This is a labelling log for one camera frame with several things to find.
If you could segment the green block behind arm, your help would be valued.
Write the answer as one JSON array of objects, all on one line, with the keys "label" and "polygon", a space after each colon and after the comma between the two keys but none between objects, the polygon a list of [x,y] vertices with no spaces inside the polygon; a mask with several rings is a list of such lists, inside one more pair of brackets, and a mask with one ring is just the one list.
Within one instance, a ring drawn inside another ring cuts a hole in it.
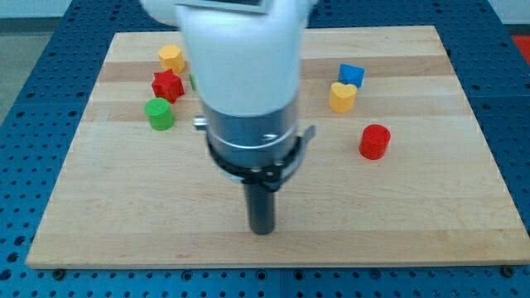
[{"label": "green block behind arm", "polygon": [[194,75],[193,72],[189,73],[189,81],[190,81],[190,86],[191,86],[192,90],[198,91],[197,84],[195,82],[195,75]]}]

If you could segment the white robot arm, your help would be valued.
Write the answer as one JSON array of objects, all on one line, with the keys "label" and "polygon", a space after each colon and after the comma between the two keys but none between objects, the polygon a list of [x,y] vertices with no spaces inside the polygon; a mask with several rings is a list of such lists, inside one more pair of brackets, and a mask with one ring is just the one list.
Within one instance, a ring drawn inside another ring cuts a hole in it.
[{"label": "white robot arm", "polygon": [[210,155],[232,179],[278,190],[314,131],[297,136],[301,42],[314,0],[142,0],[181,30]]}]

